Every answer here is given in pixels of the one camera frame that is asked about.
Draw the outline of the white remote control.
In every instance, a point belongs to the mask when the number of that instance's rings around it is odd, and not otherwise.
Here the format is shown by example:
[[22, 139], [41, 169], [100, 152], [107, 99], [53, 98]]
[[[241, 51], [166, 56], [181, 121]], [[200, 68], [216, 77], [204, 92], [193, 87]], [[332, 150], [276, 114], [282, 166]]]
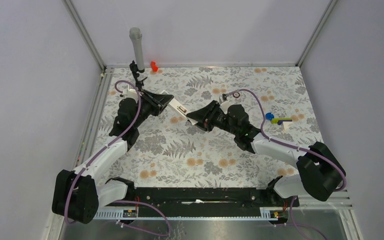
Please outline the white remote control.
[[177, 112], [181, 117], [186, 118], [192, 125], [196, 125], [198, 122], [196, 120], [193, 120], [190, 117], [187, 117], [187, 114], [191, 111], [188, 110], [184, 105], [182, 105], [178, 100], [173, 98], [168, 105], [170, 108], [172, 108], [175, 112]]

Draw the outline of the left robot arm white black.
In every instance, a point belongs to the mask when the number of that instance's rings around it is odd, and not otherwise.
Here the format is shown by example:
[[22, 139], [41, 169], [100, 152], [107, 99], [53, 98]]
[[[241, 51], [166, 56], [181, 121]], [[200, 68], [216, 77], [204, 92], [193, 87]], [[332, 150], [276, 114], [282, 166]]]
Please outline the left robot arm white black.
[[137, 141], [139, 126], [150, 116], [157, 117], [174, 99], [172, 94], [143, 90], [118, 104], [113, 127], [104, 145], [73, 170], [61, 170], [55, 182], [51, 211], [82, 224], [89, 223], [98, 209], [115, 201], [128, 206], [135, 200], [134, 183], [111, 178], [97, 185], [104, 173]]

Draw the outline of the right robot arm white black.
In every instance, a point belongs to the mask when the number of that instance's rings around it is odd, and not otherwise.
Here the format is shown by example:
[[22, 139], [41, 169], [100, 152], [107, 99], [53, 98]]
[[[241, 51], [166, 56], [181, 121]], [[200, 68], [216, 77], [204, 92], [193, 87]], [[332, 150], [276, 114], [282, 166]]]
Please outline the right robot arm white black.
[[325, 202], [344, 185], [345, 170], [323, 142], [305, 147], [297, 143], [269, 137], [253, 126], [240, 104], [219, 103], [187, 113], [186, 117], [205, 132], [219, 128], [234, 135], [234, 142], [243, 151], [266, 155], [298, 170], [298, 174], [281, 176], [271, 181], [267, 201], [281, 205], [287, 198], [309, 194]]

